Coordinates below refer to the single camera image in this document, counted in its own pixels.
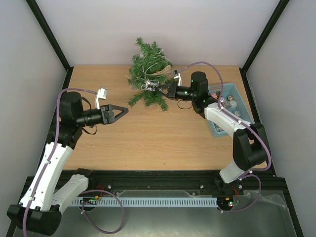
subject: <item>blue plastic bin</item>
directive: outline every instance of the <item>blue plastic bin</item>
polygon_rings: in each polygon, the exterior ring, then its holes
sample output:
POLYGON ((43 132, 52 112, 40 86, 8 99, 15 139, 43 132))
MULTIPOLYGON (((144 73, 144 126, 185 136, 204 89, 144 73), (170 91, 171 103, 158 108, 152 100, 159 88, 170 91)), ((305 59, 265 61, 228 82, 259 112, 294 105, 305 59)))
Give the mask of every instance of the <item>blue plastic bin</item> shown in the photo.
MULTIPOLYGON (((216 91, 220 91, 221 90, 221 85, 212 85, 208 87, 208 93, 215 93, 216 91)), ((233 99, 237 102, 237 107, 234 109, 228 108, 228 111, 234 113, 234 111, 239 110, 241 112, 241 116, 240 118, 249 122, 253 123, 253 119, 250 116, 250 113, 241 97, 241 95, 239 94, 236 86, 234 83, 225 83, 224 84, 224 94, 223 97, 225 99, 227 99, 227 97, 231 95, 233 97, 233 99)), ((208 125, 211 129, 211 133, 213 135, 213 137, 223 137, 223 136, 227 136, 227 132, 225 131, 217 131, 215 128, 215 123, 211 122, 211 121, 207 121, 208 125)))

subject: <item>wall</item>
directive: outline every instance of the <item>wall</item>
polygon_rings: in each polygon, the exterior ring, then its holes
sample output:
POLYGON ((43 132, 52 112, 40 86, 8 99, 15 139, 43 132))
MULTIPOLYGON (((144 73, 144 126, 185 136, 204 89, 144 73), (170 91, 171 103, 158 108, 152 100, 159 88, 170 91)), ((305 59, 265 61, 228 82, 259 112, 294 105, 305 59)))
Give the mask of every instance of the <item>wall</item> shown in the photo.
POLYGON ((242 66, 278 0, 38 0, 74 64, 130 64, 137 37, 174 64, 242 66))
POLYGON ((24 0, 0 7, 0 236, 34 175, 65 70, 24 0))
POLYGON ((248 73, 306 237, 316 232, 315 15, 315 1, 290 1, 248 73))

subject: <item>gray floor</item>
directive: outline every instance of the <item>gray floor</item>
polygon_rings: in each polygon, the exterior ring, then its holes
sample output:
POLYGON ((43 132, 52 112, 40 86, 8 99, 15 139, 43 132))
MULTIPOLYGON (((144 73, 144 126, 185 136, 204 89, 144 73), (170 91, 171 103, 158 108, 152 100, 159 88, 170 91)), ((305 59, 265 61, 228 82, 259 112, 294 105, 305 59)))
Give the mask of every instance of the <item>gray floor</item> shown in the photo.
MULTIPOLYGON (((200 207, 131 207, 126 208, 126 224, 116 237, 294 237, 295 232, 287 208, 275 202, 275 195, 265 192, 253 207, 240 213, 221 214, 216 208, 200 207)), ((243 197, 248 205, 253 197, 243 197)), ((118 207, 99 207, 89 213, 102 229, 115 230, 121 221, 118 207)), ((54 237, 99 237, 80 214, 77 207, 69 207, 54 237)), ((15 237, 21 237, 17 230, 15 237)))

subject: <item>perforated metal strip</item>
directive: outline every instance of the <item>perforated metal strip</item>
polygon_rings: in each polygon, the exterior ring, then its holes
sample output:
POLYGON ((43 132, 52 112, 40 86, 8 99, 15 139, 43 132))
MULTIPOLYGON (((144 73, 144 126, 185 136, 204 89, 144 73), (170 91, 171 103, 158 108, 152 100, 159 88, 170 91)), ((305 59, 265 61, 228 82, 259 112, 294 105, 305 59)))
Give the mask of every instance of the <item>perforated metal strip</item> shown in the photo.
MULTIPOLYGON (((119 197, 124 207, 217 207, 213 197, 119 197)), ((82 197, 75 199, 70 206, 82 205, 82 197)), ((93 201, 86 206, 119 206, 112 197, 93 201)))

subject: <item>green foliage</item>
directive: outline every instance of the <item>green foliage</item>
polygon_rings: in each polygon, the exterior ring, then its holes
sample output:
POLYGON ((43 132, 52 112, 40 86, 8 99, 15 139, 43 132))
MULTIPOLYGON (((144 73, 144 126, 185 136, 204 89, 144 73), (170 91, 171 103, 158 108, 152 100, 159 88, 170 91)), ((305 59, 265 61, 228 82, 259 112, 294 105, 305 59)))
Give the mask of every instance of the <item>green foliage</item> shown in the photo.
MULTIPOLYGON (((157 43, 144 43, 143 39, 139 37, 135 45, 140 47, 142 53, 132 57, 133 66, 129 69, 130 78, 128 83, 134 85, 137 89, 141 89, 147 80, 158 82, 160 85, 168 83, 170 80, 168 75, 152 75, 168 65, 172 66, 172 63, 166 58, 157 43)), ((145 101, 146 106, 159 104, 163 111, 168 110, 168 105, 162 95, 154 91, 140 91, 129 99, 128 104, 133 107, 141 99, 145 101)))

